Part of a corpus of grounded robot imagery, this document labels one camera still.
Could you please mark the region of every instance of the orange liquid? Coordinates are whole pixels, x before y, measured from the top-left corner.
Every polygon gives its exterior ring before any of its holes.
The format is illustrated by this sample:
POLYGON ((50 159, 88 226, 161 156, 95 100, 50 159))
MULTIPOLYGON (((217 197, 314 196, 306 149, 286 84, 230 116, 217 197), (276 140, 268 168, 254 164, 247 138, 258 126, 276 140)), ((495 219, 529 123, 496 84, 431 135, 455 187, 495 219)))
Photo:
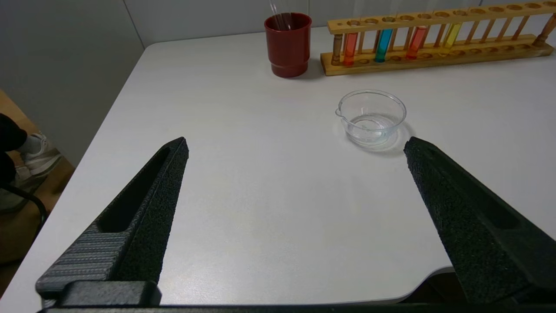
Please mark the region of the orange liquid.
POLYGON ((344 65, 352 66, 355 62, 355 47, 357 45, 357 35, 359 33, 347 34, 346 45, 344 50, 344 65))
POLYGON ((426 27, 418 26, 411 39, 411 44, 409 45, 408 54, 405 55, 406 58, 414 60, 417 58, 417 53, 419 52, 419 46, 426 39, 425 38, 426 27))

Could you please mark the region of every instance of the yellow liquid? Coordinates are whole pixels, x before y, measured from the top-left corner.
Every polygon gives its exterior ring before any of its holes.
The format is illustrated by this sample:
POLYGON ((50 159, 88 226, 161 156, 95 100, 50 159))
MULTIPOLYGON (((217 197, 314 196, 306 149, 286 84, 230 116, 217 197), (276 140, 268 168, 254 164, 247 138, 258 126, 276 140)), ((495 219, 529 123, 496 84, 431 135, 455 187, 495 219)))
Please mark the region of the yellow liquid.
POLYGON ((438 52, 440 56, 447 56, 448 54, 450 54, 450 50, 454 45, 456 38, 458 38, 460 29, 461 29, 461 23, 450 25, 450 28, 448 28, 448 32, 444 37, 444 43, 442 44, 442 48, 440 48, 440 52, 438 52))

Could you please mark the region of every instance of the wooden test tube rack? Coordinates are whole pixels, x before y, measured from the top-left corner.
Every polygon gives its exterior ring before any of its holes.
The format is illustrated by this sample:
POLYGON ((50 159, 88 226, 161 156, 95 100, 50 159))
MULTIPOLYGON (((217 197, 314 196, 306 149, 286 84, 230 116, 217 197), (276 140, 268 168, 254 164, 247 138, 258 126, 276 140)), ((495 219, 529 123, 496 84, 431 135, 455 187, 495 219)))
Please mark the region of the wooden test tube rack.
MULTIPOLYGON (((541 1, 509 4, 501 6, 472 7, 469 9, 454 9, 436 11, 434 14, 410 13, 397 18, 391 16, 363 17, 359 21, 353 19, 335 19, 328 21, 330 34, 334 35, 333 52, 322 53, 320 56, 322 67, 327 76, 346 75, 355 73, 370 73, 403 69, 417 69, 421 67, 455 65, 487 61, 511 60, 537 56, 548 56, 554 48, 545 40, 556 26, 556 2, 541 1), (529 16, 552 13, 544 29, 538 36, 521 35, 521 31, 529 16), (513 18, 522 17, 522 21, 514 34, 506 36, 506 30, 513 18), (490 29, 496 19, 505 19, 505 24, 495 37, 488 37, 490 29), (473 39, 477 26, 481 21, 488 21, 488 26, 482 37, 473 39), (447 24, 474 22, 466 40, 456 41, 448 56, 438 54, 441 49, 441 39, 447 24), (416 60, 405 58, 409 40, 416 26, 441 25, 437 40, 434 43, 422 45, 416 60), (364 36, 367 31, 377 31, 407 27, 406 44, 394 47, 390 45, 384 63, 376 63, 375 52, 378 36, 364 36), (342 37, 348 33, 360 33, 359 49, 352 66, 344 66, 342 56, 342 37), (374 39, 374 49, 363 49, 363 40, 374 39)), ((398 36, 405 31, 397 32, 398 36)))

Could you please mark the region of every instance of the blue liquid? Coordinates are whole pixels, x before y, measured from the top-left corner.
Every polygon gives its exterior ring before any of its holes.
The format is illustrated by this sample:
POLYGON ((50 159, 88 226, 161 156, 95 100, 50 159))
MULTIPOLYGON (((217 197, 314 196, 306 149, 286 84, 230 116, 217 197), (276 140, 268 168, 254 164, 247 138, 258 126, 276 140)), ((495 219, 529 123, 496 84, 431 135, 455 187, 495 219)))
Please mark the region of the blue liquid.
POLYGON ((392 30, 383 30, 380 32, 379 45, 376 48, 375 62, 382 63, 386 60, 386 51, 388 50, 390 37, 392 37, 392 30))

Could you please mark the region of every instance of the white wall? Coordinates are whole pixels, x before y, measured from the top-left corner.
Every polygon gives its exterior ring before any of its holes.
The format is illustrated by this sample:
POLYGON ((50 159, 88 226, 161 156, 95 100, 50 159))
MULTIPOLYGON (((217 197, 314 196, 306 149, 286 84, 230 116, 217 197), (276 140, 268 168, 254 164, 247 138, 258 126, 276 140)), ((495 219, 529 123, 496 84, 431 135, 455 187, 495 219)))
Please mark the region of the white wall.
MULTIPOLYGON (((314 26, 326 26, 326 21, 329 19, 356 17, 358 14, 376 16, 396 14, 396 12, 398 14, 425 12, 428 10, 429 0, 399 0, 397 9, 392 6, 392 2, 393 0, 364 0, 363 9, 354 12, 355 0, 310 0, 309 12, 314 26)), ((464 2, 469 6, 478 6, 480 0, 438 0, 432 9, 460 8, 464 2)))
POLYGON ((73 165, 143 52, 122 0, 0 0, 0 47, 0 88, 73 165))
POLYGON ((515 0, 483 0, 483 6, 496 6, 500 4, 523 3, 523 1, 515 0))
MULTIPOLYGON (((268 0, 125 0, 145 47, 163 41, 262 32, 268 0)), ((309 0, 288 0, 308 13, 309 0)))

